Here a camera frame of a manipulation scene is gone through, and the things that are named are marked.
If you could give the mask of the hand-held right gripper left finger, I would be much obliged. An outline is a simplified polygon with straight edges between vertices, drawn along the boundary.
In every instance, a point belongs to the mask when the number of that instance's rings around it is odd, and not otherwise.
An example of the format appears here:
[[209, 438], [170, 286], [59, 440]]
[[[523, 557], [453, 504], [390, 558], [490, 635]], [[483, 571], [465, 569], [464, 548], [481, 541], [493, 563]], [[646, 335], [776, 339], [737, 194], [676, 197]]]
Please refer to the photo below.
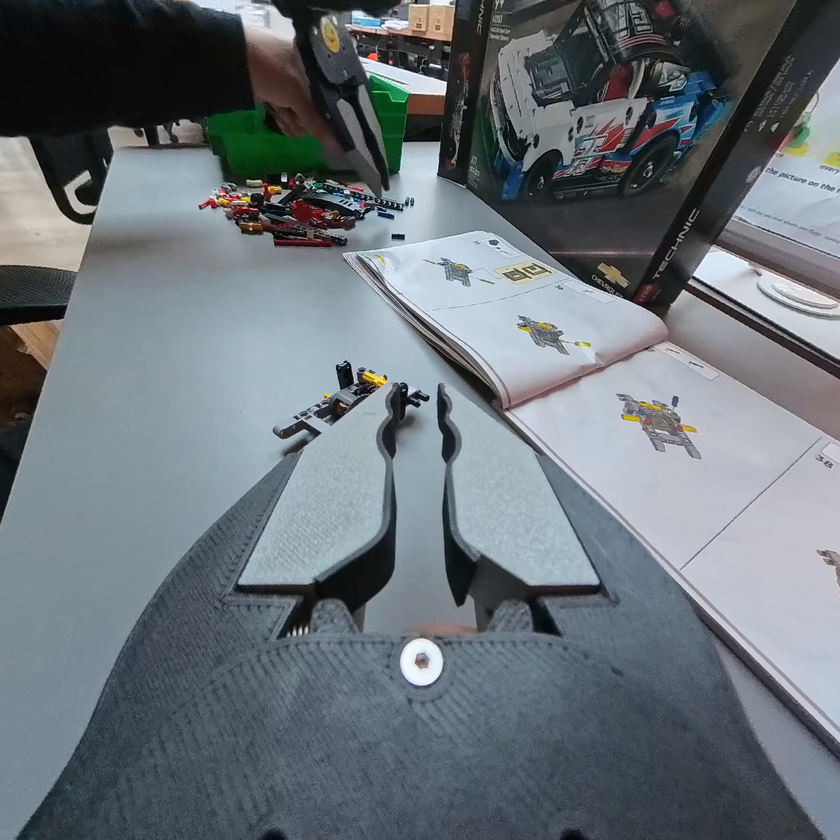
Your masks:
[[247, 550], [237, 592], [334, 599], [351, 614], [392, 578], [396, 556], [395, 429], [403, 390], [378, 388], [292, 459]]

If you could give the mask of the pale ledge with dark edge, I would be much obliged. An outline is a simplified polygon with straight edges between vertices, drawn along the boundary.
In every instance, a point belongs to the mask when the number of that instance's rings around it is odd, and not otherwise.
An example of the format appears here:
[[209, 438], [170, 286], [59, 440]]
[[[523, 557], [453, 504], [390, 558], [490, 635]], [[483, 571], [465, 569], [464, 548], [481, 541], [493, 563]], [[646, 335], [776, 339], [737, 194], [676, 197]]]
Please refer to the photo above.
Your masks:
[[793, 279], [720, 249], [713, 249], [702, 260], [687, 290], [741, 325], [837, 379], [839, 319], [821, 320], [782, 307], [756, 287], [757, 279], [762, 275], [794, 280], [839, 300], [837, 290], [824, 288], [814, 280]]

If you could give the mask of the black office chair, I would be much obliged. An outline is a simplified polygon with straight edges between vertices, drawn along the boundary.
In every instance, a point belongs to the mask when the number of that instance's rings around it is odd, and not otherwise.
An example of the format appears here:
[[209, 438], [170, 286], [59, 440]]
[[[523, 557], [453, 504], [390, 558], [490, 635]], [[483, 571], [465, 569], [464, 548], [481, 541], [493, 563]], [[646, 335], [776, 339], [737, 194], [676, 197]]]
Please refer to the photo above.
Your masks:
[[1, 265], [1, 326], [62, 320], [76, 278], [74, 270]]

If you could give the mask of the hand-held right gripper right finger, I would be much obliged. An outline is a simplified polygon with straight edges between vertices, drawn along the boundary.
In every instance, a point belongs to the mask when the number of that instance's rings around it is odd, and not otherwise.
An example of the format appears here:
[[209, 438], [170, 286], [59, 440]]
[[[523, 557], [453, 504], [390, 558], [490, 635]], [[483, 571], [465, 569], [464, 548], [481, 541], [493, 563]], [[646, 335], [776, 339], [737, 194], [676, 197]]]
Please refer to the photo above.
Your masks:
[[602, 594], [602, 581], [538, 454], [455, 388], [437, 386], [448, 586], [478, 629], [508, 601]]

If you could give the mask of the pile of lego pieces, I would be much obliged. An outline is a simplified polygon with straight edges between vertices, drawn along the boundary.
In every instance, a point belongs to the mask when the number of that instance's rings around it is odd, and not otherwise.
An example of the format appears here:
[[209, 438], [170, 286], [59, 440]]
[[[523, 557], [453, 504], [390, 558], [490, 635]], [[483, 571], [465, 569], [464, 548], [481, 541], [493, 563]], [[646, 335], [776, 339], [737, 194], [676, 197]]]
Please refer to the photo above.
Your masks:
[[270, 236], [276, 247], [344, 248], [368, 217], [394, 221], [416, 198], [377, 196], [367, 187], [308, 174], [222, 182], [198, 205], [221, 214], [246, 236]]

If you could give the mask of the person's left hand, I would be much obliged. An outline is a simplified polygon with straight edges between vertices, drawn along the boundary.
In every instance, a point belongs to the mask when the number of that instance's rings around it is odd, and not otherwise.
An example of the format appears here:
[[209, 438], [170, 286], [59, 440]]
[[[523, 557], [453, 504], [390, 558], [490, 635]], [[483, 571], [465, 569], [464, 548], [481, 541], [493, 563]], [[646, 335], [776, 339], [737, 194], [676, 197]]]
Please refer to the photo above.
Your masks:
[[339, 150], [312, 98], [293, 42], [265, 29], [246, 28], [245, 51], [254, 98], [266, 106], [275, 127], [287, 136], [309, 135], [325, 149]]

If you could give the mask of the white printed poster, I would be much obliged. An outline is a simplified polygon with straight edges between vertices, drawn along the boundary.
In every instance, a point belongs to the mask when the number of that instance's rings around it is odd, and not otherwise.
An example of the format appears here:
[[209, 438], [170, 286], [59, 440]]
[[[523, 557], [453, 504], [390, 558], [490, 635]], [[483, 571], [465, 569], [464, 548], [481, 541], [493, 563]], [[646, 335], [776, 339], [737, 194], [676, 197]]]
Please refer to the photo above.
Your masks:
[[839, 257], [839, 65], [824, 80], [735, 217]]

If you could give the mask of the lego instruction booklet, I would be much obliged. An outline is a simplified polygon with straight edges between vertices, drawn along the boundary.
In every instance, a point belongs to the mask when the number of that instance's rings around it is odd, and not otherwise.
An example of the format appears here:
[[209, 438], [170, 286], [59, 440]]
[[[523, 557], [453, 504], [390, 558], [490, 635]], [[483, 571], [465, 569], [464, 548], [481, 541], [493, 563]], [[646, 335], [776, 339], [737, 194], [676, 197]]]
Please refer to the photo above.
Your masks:
[[476, 231], [348, 265], [653, 551], [838, 751], [838, 440], [633, 303]]

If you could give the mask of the person's left forearm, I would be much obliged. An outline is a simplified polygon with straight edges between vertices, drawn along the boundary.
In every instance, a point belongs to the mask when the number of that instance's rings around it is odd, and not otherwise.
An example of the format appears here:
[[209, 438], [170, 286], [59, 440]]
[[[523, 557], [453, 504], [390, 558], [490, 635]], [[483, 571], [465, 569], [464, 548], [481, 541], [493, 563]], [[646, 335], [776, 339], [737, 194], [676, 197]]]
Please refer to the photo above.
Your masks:
[[1, 134], [252, 109], [241, 18], [189, 2], [1, 2]]

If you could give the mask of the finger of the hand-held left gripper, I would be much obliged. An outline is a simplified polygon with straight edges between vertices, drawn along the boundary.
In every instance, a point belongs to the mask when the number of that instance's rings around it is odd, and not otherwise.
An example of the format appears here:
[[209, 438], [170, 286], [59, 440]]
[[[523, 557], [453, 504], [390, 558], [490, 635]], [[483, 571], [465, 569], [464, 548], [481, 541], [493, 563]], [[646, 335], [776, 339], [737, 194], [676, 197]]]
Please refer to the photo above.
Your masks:
[[371, 192], [390, 187], [380, 124], [366, 84], [320, 88], [323, 113], [346, 160]]
[[371, 190], [380, 189], [380, 145], [369, 147], [362, 143], [361, 148], [350, 151], [342, 150], [336, 143], [323, 142], [324, 160], [333, 171], [354, 172]]

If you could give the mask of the grey lego chassis assembly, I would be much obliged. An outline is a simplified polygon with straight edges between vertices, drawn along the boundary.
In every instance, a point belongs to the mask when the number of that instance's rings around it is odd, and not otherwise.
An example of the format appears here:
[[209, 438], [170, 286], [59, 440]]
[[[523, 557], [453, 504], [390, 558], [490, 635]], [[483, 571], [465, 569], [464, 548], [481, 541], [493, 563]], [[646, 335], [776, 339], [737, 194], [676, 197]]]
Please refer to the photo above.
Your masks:
[[335, 371], [338, 389], [274, 426], [273, 435], [280, 439], [289, 439], [301, 432], [319, 436], [367, 397], [392, 385], [386, 375], [363, 366], [354, 368], [348, 360], [337, 364]]

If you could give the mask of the lego set cardboard box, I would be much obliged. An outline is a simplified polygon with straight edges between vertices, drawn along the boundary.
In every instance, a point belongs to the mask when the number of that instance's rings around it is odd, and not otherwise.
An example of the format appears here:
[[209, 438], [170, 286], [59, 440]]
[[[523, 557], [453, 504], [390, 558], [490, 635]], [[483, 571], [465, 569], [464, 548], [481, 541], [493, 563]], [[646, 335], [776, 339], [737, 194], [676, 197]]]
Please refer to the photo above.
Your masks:
[[838, 62], [838, 1], [457, 2], [438, 176], [674, 303]]

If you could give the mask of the green plastic bin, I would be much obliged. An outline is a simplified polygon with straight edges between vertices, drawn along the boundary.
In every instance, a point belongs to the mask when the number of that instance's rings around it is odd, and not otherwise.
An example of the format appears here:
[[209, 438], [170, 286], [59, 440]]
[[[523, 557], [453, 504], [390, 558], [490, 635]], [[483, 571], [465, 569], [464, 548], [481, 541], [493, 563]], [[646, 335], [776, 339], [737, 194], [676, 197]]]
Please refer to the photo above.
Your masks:
[[[380, 121], [388, 171], [400, 171], [406, 128], [408, 93], [393, 82], [370, 77], [373, 107]], [[213, 153], [226, 173], [256, 179], [281, 172], [309, 172], [328, 168], [320, 142], [308, 135], [287, 136], [268, 124], [268, 112], [258, 105], [251, 110], [218, 114], [206, 119]]]

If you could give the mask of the background wooden-edged table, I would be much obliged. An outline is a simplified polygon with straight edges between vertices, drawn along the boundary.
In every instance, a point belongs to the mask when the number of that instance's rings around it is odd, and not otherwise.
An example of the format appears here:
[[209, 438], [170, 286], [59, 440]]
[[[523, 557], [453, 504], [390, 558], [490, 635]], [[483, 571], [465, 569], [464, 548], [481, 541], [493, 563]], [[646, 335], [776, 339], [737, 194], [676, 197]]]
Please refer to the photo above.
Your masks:
[[438, 142], [445, 115], [446, 82], [410, 70], [362, 58], [368, 75], [387, 79], [408, 93], [408, 142]]

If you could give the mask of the white round disc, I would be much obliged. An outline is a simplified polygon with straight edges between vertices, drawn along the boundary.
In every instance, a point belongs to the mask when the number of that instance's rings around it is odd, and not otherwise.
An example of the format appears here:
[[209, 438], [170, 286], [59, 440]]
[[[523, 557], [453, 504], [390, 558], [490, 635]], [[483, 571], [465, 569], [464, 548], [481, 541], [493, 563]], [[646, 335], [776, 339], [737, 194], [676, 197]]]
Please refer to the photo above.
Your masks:
[[784, 308], [821, 319], [839, 319], [839, 300], [794, 280], [762, 275], [756, 287], [768, 299]]

